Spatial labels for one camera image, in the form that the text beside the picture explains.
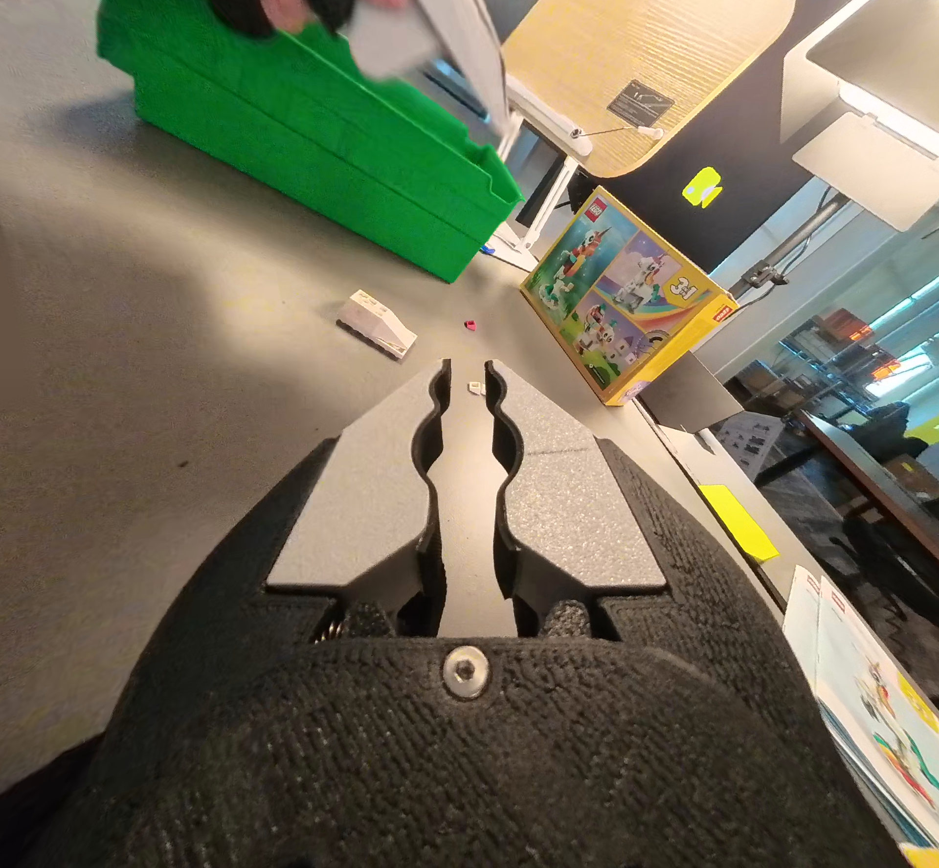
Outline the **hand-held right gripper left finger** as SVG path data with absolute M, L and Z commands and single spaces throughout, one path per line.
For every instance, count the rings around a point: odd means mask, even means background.
M 277 592 L 370 601 L 431 619 L 445 601 L 439 499 L 451 361 L 417 373 L 347 426 L 327 456 L 266 580 Z

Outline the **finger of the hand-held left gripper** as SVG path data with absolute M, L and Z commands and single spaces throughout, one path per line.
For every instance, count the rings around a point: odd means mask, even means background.
M 417 0 L 445 53 L 487 111 L 492 130 L 505 137 L 511 111 L 499 37 L 485 0 Z

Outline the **green plastic bin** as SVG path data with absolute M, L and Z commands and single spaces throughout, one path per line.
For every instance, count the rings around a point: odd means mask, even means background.
M 443 281 L 523 199 L 491 145 L 318 26 L 257 41 L 208 0 L 101 0 L 97 49 L 141 120 Z

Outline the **white sloped Lego piece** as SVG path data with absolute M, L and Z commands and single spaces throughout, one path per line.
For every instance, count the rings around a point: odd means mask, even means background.
M 336 323 L 397 361 L 405 359 L 417 339 L 390 308 L 363 289 L 347 298 Z

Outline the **yellow lego set box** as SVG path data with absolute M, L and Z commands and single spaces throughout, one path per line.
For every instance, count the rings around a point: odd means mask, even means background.
M 620 407 L 739 309 L 604 187 L 520 286 L 600 401 Z

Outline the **lego instruction booklet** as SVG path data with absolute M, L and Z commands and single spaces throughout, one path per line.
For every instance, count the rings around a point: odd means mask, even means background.
M 827 579 L 794 569 L 783 633 L 842 760 L 914 866 L 937 866 L 938 721 Z

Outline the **yellow sticky note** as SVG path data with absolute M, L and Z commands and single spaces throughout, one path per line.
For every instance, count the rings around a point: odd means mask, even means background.
M 698 485 L 698 491 L 744 556 L 759 565 L 780 556 L 767 533 L 728 487 Z

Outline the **grey cardboard flap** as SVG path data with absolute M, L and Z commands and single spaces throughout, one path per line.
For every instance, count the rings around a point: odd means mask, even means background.
M 697 434 L 744 411 L 741 403 L 696 357 L 676 360 L 638 396 L 661 427 Z

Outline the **black label sticker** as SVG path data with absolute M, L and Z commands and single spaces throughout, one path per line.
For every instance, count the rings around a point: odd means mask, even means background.
M 652 129 L 674 105 L 672 97 L 633 78 L 608 103 L 606 111 L 637 129 Z

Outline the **printed paper sheet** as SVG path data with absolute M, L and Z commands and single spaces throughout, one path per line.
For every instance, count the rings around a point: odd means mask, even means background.
M 754 483 L 783 428 L 783 419 L 778 416 L 739 412 L 715 429 L 715 437 Z

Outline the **brown background desk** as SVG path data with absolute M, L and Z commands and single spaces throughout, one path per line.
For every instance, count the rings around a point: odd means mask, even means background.
M 806 412 L 799 412 L 795 419 L 835 459 L 875 509 L 887 519 L 898 523 L 930 554 L 933 562 L 937 562 L 937 518 L 900 486 L 895 477 L 876 463 L 846 431 Z

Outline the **black office chair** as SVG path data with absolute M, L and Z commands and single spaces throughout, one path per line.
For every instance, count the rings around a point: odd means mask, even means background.
M 937 627 L 938 567 L 931 554 L 891 522 L 871 523 L 850 515 L 842 520 L 841 530 L 860 572 Z

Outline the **white overhead light panel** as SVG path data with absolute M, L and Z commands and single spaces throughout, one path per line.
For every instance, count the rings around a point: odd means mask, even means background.
M 785 56 L 781 143 L 905 231 L 938 199 L 938 0 L 851 0 Z

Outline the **white table frame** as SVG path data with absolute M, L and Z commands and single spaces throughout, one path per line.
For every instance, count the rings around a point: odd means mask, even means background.
M 499 225 L 484 246 L 484 252 L 500 261 L 530 272 L 537 264 L 532 248 L 563 192 L 568 188 L 578 166 L 593 155 L 592 136 L 571 119 L 552 109 L 514 76 L 507 76 L 509 99 L 508 130 L 502 137 L 497 154 L 507 163 L 523 128 L 544 138 L 560 154 L 557 175 L 549 178 L 545 199 L 538 204 L 528 228 L 515 229 L 508 220 Z

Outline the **yellow wall sticker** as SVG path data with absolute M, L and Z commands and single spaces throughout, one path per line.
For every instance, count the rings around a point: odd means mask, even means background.
M 689 205 L 706 209 L 723 192 L 722 180 L 717 169 L 711 166 L 704 167 L 687 182 L 682 191 L 682 197 Z

